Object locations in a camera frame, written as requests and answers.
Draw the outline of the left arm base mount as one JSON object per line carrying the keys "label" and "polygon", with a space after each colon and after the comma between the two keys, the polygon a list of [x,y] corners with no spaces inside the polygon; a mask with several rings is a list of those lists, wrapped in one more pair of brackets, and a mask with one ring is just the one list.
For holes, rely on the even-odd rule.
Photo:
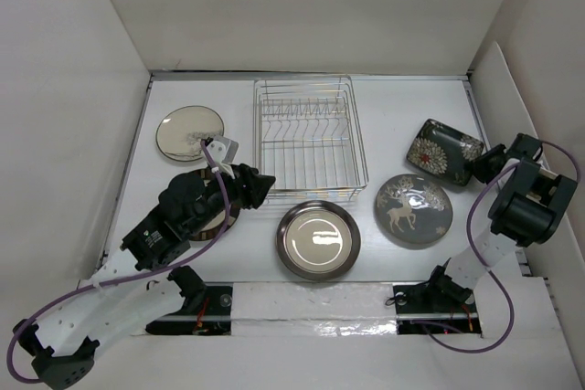
{"label": "left arm base mount", "polygon": [[192,310],[179,310],[149,323],[145,332],[156,336],[231,335],[233,284],[207,286],[202,301]]}

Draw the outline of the cream plate checkered rim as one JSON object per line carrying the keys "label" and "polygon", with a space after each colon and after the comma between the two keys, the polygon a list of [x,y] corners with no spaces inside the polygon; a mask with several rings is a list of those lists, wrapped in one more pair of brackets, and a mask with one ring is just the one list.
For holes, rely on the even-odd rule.
{"label": "cream plate checkered rim", "polygon": [[[214,180],[214,176],[208,168],[198,169],[196,170],[196,173],[204,180],[206,184]],[[236,204],[232,204],[230,206],[229,221],[226,230],[230,230],[234,226],[234,224],[239,218],[239,214],[240,207],[237,206]],[[208,223],[203,229],[201,229],[195,234],[192,234],[189,237],[189,241],[192,243],[199,243],[208,242],[212,240],[218,235],[221,227],[225,222],[225,217],[226,217],[225,210],[222,210],[220,214],[215,216],[215,218],[210,223]]]}

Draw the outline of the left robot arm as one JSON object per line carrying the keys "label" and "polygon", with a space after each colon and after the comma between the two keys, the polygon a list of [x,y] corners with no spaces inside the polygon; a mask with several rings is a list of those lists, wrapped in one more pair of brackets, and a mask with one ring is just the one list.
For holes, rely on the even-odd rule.
{"label": "left robot arm", "polygon": [[209,250],[190,238],[233,206],[258,209],[276,182],[244,163],[175,176],[157,205],[123,239],[88,283],[22,320],[6,352],[9,373],[24,384],[67,389],[97,354],[142,324],[173,311],[194,313],[207,286],[190,262]]}

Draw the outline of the cream plate with tree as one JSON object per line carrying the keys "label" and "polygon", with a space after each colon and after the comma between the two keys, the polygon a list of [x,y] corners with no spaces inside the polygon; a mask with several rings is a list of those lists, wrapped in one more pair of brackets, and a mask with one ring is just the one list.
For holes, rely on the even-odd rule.
{"label": "cream plate with tree", "polygon": [[221,117],[205,106],[185,106],[166,115],[156,130],[156,145],[168,159],[194,162],[202,157],[202,140],[224,133]]}

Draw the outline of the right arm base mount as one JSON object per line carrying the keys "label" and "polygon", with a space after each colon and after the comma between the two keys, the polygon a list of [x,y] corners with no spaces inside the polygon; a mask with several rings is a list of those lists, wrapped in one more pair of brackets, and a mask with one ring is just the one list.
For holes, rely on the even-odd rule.
{"label": "right arm base mount", "polygon": [[425,335],[425,329],[415,321],[425,321],[432,334],[481,334],[482,328],[476,305],[453,300],[422,302],[416,299],[415,284],[395,284],[385,305],[393,308],[397,318],[398,335]]}

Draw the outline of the dark floral rectangular plate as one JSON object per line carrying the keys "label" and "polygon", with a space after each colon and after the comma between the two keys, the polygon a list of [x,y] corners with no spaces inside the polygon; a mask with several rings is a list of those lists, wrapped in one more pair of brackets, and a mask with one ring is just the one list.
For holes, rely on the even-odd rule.
{"label": "dark floral rectangular plate", "polygon": [[484,152],[484,143],[434,119],[426,120],[412,141],[406,160],[436,178],[466,186],[473,175],[473,161]]}

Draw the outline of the grey deer round plate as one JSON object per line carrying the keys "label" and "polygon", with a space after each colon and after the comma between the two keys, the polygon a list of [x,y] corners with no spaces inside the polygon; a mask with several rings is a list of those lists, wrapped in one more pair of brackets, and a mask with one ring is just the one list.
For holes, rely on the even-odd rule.
{"label": "grey deer round plate", "polygon": [[426,247],[449,232],[453,208],[449,196],[432,180],[399,174],[379,187],[374,217],[388,237],[411,247]]}

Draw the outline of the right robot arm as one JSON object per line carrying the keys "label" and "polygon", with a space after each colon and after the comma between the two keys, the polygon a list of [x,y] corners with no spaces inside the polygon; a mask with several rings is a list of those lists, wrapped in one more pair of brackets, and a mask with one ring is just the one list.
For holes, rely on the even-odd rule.
{"label": "right robot arm", "polygon": [[[550,172],[540,161],[543,146],[564,153],[576,176]],[[510,147],[495,147],[475,162],[481,176],[491,180],[477,197],[466,219],[469,247],[438,266],[422,288],[427,307],[442,311],[452,303],[464,303],[479,279],[491,274],[517,248],[543,244],[556,232],[581,180],[578,161],[564,148],[528,134],[519,133]],[[472,232],[473,214],[483,197],[504,178],[489,208],[490,225],[480,234]]]}

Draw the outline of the metal rimmed round plate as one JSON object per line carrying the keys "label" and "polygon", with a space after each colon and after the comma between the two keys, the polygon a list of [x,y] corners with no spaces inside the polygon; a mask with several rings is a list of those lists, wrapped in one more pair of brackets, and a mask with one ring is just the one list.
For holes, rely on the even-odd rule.
{"label": "metal rimmed round plate", "polygon": [[354,267],[361,234],[355,219],[342,206],[324,200],[307,201],[282,217],[275,247],[291,273],[326,282],[344,277]]}

